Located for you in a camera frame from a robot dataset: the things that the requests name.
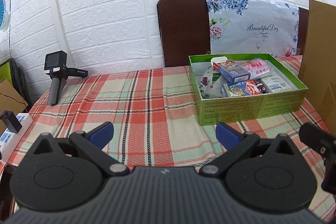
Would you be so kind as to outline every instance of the camera screen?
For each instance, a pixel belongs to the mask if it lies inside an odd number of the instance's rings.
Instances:
[[[49,55],[47,58],[47,68],[48,67],[55,67],[58,65],[59,62],[59,53]]]

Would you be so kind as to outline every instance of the table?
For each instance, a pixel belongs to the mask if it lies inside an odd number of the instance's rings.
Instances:
[[[301,60],[302,56],[279,59],[295,75]],[[215,126],[197,124],[187,66],[68,80],[56,106],[47,105],[47,96],[48,91],[30,110],[33,124],[9,164],[18,165],[42,132],[68,137],[73,131],[89,131],[105,121],[113,123],[115,132],[103,151],[130,168],[193,165],[199,169],[225,151],[215,137]],[[290,135],[318,180],[310,210],[329,221],[334,216],[335,199],[320,188],[325,170],[322,158],[299,140],[298,131],[305,122],[327,130],[306,99],[297,112],[230,126],[240,132],[253,131],[261,138]]]

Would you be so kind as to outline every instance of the open cardboard box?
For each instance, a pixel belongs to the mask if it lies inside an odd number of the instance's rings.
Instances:
[[[7,79],[0,79],[0,114],[4,109],[13,111],[15,115],[25,110],[27,103],[8,82]],[[0,120],[0,136],[6,130],[5,124]]]
[[[198,83],[200,83],[206,69],[211,66],[211,59],[223,55],[228,59],[235,60],[237,63],[257,57],[265,60],[270,69],[283,78],[291,86],[292,90],[253,96],[202,98]],[[196,103],[198,123],[201,126],[294,112],[300,108],[307,91],[307,87],[295,75],[269,54],[192,55],[189,57],[189,62],[190,81]]]
[[[306,98],[336,134],[336,7],[309,0],[309,21],[299,79]]]

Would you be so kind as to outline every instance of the pink package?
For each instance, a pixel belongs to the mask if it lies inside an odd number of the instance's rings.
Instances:
[[[241,64],[241,66],[251,73],[251,80],[264,77],[270,72],[270,68],[268,67],[267,63],[260,58],[246,61],[245,63]]]

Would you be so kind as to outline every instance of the wooden headboard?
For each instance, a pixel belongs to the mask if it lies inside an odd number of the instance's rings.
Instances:
[[[206,0],[160,0],[157,15],[165,67],[189,65],[189,55],[210,53]],[[303,54],[309,11],[300,8],[298,54]]]

